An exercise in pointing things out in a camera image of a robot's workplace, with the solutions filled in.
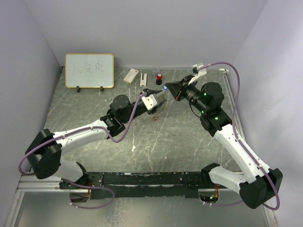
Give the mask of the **grey keyring holder red handle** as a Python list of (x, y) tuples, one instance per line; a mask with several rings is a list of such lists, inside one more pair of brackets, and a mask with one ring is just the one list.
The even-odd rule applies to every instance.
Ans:
[(167, 99), (167, 93), (165, 91), (162, 91), (157, 94), (158, 102), (161, 102), (164, 99)]

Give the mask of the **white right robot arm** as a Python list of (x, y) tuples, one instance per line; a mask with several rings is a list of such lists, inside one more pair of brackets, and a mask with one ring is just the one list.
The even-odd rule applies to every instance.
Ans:
[(181, 81), (166, 83), (165, 87), (175, 101), (185, 99), (190, 108), (200, 112), (203, 128), (226, 148), (242, 171), (237, 174), (213, 163), (201, 170), (201, 184), (206, 188), (219, 184), (237, 192), (251, 209), (264, 205), (278, 195), (282, 172), (264, 163), (233, 127), (232, 120), (221, 107), (224, 94), (220, 84), (208, 82), (198, 89), (191, 79), (193, 76), (189, 75)]

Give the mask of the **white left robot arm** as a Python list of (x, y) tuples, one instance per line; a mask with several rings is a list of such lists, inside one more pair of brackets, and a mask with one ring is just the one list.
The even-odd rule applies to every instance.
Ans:
[(133, 119), (147, 113), (156, 113), (166, 102), (163, 90), (145, 88), (135, 102), (128, 96), (118, 95), (109, 106), (107, 114), (87, 125), (61, 132), (40, 131), (25, 152), (37, 179), (56, 176), (71, 181), (78, 189), (87, 186), (88, 173), (79, 162), (65, 160), (62, 156), (86, 144), (110, 139), (121, 142)]

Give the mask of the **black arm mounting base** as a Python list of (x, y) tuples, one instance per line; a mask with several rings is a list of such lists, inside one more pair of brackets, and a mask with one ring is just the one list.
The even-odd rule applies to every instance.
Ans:
[(76, 184), (108, 188), (116, 198), (181, 196), (213, 203), (219, 199), (220, 188), (202, 172), (90, 172)]

